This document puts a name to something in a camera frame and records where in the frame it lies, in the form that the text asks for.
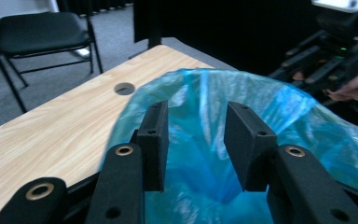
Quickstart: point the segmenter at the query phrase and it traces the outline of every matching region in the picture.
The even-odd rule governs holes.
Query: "blue plastic bag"
[[[132,96],[107,148],[130,140],[146,109],[169,103],[165,192],[145,194],[146,223],[272,223],[267,193],[242,192],[223,143],[227,102],[250,106],[278,145],[310,150],[336,179],[358,189],[358,127],[288,84],[245,72],[170,72]]]

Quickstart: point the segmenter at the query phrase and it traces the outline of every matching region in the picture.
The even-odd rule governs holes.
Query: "light wood tabletop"
[[[211,67],[179,51],[157,46],[36,109],[0,126],[0,210],[24,184],[55,176],[72,186],[95,174],[107,140],[135,88],[180,68]]]

